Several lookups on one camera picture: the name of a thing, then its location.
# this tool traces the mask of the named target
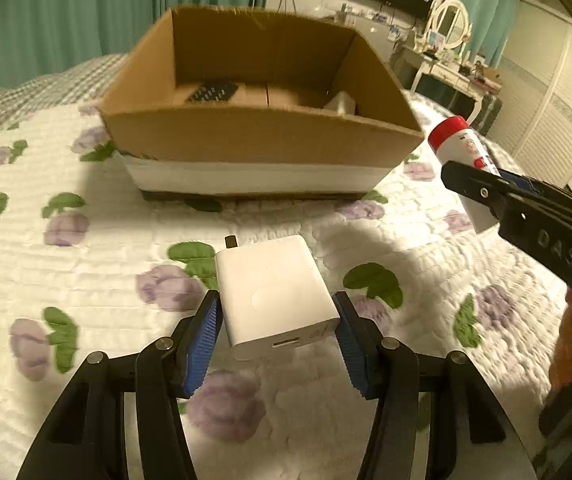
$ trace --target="cardboard box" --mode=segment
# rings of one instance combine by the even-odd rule
[[[187,102],[206,81],[229,102]],[[357,103],[323,105],[339,91]],[[226,196],[367,192],[423,140],[399,82],[354,29],[267,10],[168,11],[100,105],[140,189]]]

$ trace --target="white bottle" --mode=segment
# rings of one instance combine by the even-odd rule
[[[449,117],[440,122],[430,132],[428,143],[441,164],[456,160],[501,176],[476,133],[463,117]],[[485,205],[463,196],[460,196],[460,199],[475,233],[485,231],[498,222]]]

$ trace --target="white quilted bedspread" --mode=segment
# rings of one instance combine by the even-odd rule
[[[442,119],[421,100],[413,107],[425,131]],[[222,201],[209,212],[145,202],[120,155],[102,151],[100,125],[92,110],[68,105],[0,132],[0,480],[16,477],[88,353],[138,352],[198,303],[197,276],[154,270],[184,267],[167,249],[199,241],[218,251],[229,234],[240,244],[301,234],[330,291],[368,262],[393,272],[402,305],[351,289],[362,315],[416,352],[464,349],[529,452],[538,449],[565,287],[496,229],[474,234],[426,144],[371,200]],[[128,463],[139,479],[129,406]],[[333,338],[236,362],[223,334],[205,385],[180,411],[200,479],[354,479],[375,402],[351,387]]]

